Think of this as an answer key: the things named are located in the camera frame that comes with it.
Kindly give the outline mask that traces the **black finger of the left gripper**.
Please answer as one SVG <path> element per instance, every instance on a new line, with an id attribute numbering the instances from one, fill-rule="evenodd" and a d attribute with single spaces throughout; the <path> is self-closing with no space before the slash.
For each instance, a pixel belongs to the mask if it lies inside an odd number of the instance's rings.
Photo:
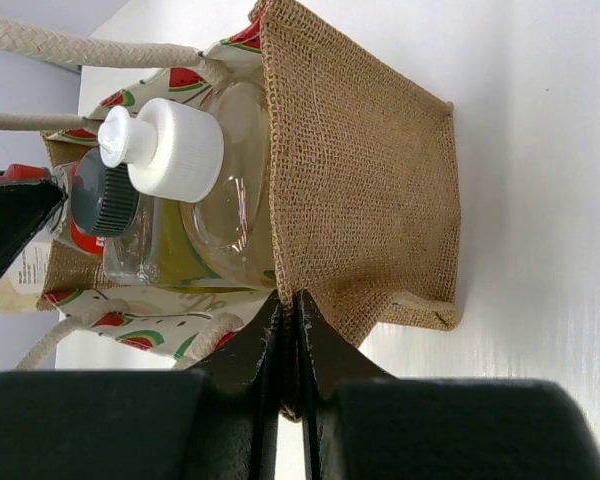
<path id="1" fill-rule="evenodd" d="M 49 179 L 0 181 L 0 278 L 65 200 Z"/>

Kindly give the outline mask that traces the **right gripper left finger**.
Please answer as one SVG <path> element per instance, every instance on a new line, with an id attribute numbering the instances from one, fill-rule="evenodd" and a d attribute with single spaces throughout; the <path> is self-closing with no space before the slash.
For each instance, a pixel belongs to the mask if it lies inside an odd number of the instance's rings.
<path id="1" fill-rule="evenodd" d="M 281 306 L 173 370 L 0 373 L 0 479 L 270 479 Z"/>

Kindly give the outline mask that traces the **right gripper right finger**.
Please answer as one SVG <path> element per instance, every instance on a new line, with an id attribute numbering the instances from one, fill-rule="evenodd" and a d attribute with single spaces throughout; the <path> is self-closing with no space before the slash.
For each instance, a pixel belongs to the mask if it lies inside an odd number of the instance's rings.
<path id="1" fill-rule="evenodd" d="M 600 479 L 600 450 L 553 382 L 399 379 L 294 300 L 311 479 Z"/>

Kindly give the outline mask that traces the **burlap watermelon canvas bag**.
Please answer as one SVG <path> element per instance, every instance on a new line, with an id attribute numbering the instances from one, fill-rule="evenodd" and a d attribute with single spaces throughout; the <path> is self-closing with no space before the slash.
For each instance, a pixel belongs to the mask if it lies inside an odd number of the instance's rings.
<path id="1" fill-rule="evenodd" d="M 197 364 L 247 324 L 248 294 L 276 292 L 285 315 L 307 291 L 359 346 L 378 323 L 449 331 L 461 209 L 453 108 L 295 1 L 261 1 L 250 26 L 205 51 L 65 35 L 0 16 L 0 49 L 54 63 L 150 68 L 87 116 L 0 113 L 0 130 L 38 131 L 53 167 L 100 150 L 114 107 L 151 99 L 197 108 L 233 77 L 263 82 L 269 112 L 272 289 L 121 285 L 102 256 L 53 241 L 40 298 L 65 314 L 20 362 L 35 369 L 77 330 Z"/>

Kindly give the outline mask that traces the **red cap yellow bottle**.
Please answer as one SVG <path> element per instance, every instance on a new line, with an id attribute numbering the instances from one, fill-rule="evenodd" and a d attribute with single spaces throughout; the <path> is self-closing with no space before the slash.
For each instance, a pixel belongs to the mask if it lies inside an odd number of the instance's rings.
<path id="1" fill-rule="evenodd" d="M 51 169 L 12 164 L 5 172 L 0 173 L 0 180 L 48 178 L 66 194 L 70 194 L 72 178 L 77 166 L 76 162 Z M 43 232 L 36 235 L 24 248 L 0 279 L 0 313 L 19 314 L 36 309 L 36 303 L 42 292 L 50 264 L 49 257 L 53 241 L 58 241 L 82 255 L 98 258 L 102 256 L 105 246 L 104 238 L 79 231 L 72 218 L 71 200 L 66 199 L 59 210 L 48 220 Z"/>

